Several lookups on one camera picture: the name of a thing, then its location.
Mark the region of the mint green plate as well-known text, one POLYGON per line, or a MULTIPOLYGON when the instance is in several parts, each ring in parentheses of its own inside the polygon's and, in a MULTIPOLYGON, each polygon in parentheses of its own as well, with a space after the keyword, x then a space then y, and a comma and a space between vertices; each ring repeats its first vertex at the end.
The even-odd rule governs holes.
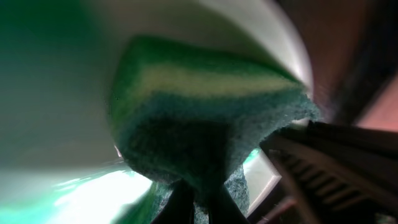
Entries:
MULTIPOLYGON (((142 35, 284 70, 313 101, 308 53, 274 1, 2 1, 2 223, 122 223, 148 193, 109 126, 119 61, 142 35)), ((253 168, 248 214, 277 180, 263 154, 253 168)))

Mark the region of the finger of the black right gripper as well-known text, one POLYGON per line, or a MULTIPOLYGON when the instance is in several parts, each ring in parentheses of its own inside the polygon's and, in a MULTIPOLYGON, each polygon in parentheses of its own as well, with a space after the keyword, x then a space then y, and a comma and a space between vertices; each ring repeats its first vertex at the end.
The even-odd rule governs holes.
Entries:
POLYGON ((311 122, 274 132, 261 149, 280 180, 250 222, 397 222, 396 133, 311 122))

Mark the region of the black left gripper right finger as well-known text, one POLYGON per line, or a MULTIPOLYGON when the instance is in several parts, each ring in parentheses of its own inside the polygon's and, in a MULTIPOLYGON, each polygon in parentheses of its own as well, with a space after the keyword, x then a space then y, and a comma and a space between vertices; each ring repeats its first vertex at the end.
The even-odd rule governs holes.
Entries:
POLYGON ((249 224, 224 185, 208 197, 208 219, 209 224, 249 224))

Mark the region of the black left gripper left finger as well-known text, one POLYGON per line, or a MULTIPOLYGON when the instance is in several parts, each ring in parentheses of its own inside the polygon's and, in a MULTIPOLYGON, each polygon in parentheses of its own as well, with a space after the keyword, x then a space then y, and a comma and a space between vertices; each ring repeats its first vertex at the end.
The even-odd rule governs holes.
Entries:
POLYGON ((192 224, 194 223, 194 191, 183 180, 174 185, 166 206, 152 220, 151 224, 192 224))

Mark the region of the round black serving tray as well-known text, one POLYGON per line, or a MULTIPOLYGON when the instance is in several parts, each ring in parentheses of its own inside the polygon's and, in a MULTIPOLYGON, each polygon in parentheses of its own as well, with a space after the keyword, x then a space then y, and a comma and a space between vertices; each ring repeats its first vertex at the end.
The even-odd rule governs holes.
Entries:
POLYGON ((307 48, 324 122, 358 124, 397 72, 397 1, 279 4, 307 48))

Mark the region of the green scrubbing sponge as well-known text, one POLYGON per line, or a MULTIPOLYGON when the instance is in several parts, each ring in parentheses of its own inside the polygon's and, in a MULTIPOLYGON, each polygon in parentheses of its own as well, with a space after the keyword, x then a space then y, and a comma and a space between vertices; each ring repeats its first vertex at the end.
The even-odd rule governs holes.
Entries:
POLYGON ((119 61, 109 126, 125 163, 152 181, 122 223, 151 223, 174 185, 194 191, 194 223, 224 185, 246 217, 244 161, 270 134, 320 112, 290 73, 240 55, 137 36, 119 61))

